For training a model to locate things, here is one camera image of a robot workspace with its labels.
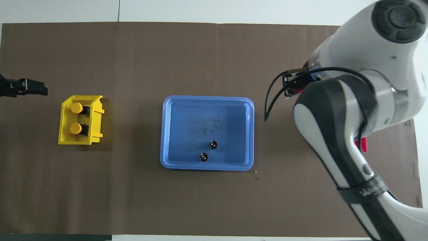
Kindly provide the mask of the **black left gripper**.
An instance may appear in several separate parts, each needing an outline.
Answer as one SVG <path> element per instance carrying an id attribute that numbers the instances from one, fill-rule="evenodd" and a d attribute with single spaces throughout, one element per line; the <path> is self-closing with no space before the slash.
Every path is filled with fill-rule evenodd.
<path id="1" fill-rule="evenodd" d="M 6 79 L 0 74 L 0 97 L 17 97 L 18 95 L 48 95 L 48 88 L 44 82 L 26 78 L 19 80 Z"/>

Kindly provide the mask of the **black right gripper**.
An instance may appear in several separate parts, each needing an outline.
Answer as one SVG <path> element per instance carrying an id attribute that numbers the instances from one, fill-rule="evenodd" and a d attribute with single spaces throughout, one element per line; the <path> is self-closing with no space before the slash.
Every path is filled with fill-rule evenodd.
<path id="1" fill-rule="evenodd" d="M 310 70 L 309 67 L 302 67 L 298 69 L 287 70 L 286 73 L 283 74 L 283 87 L 285 88 L 284 90 L 285 98 L 292 97 L 291 95 L 288 95 L 287 93 L 288 89 L 306 87 L 310 83 L 316 81 L 317 77 L 313 77 L 312 74 L 307 74 L 302 77 L 299 77 L 300 75 L 302 75 L 303 73 L 306 73 L 309 70 Z"/>

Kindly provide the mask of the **yellow push button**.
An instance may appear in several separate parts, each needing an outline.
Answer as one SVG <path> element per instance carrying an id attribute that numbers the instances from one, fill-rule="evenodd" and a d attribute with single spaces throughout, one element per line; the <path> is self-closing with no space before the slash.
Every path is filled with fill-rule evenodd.
<path id="1" fill-rule="evenodd" d="M 83 135 L 83 136 L 89 135 L 89 126 L 86 124 L 73 123 L 72 125 L 70 125 L 69 130 L 70 130 L 70 133 L 74 135 Z"/>
<path id="2" fill-rule="evenodd" d="M 71 112 L 79 115 L 90 115 L 90 107 L 82 105 L 79 102 L 75 102 L 71 105 Z"/>

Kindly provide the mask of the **blue plastic tray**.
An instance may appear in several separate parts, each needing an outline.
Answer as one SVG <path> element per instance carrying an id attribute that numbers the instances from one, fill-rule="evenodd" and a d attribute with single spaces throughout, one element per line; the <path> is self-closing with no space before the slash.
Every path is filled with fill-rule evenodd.
<path id="1" fill-rule="evenodd" d="M 255 105 L 246 97 L 171 95 L 163 103 L 159 161 L 169 169 L 248 171 Z M 209 148 L 215 140 L 218 148 Z M 202 162 L 201 153 L 209 159 Z"/>

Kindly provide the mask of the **yellow plastic bin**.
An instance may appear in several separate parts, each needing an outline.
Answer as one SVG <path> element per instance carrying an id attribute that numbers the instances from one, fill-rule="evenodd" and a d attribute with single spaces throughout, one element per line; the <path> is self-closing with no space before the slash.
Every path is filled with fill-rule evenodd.
<path id="1" fill-rule="evenodd" d="M 101 95 L 72 95 L 61 104 L 58 144 L 60 145 L 91 145 L 100 142 L 102 115 L 105 113 L 101 103 Z M 90 107 L 90 115 L 79 115 L 71 112 L 71 105 L 79 102 Z M 70 125 L 81 123 L 89 126 L 89 135 L 70 133 Z"/>

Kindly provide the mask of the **red plastic bin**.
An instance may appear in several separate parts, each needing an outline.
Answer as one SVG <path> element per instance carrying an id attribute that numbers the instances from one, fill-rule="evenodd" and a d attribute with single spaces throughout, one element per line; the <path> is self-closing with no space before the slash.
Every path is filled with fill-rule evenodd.
<path id="1" fill-rule="evenodd" d="M 357 148 L 359 148 L 359 150 L 361 150 L 362 152 L 367 152 L 368 150 L 367 137 L 355 139 L 354 143 L 357 146 Z"/>

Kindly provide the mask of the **brown paper table mat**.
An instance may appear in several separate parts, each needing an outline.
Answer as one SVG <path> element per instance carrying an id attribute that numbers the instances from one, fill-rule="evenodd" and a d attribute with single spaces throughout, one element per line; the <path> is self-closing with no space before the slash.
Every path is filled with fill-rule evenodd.
<path id="1" fill-rule="evenodd" d="M 266 92 L 337 26 L 166 22 L 4 23 L 0 73 L 48 95 L 0 97 L 0 232 L 365 237 L 293 121 L 263 121 Z M 103 137 L 58 144 L 61 104 L 101 95 Z M 170 95 L 255 104 L 248 171 L 164 168 Z"/>

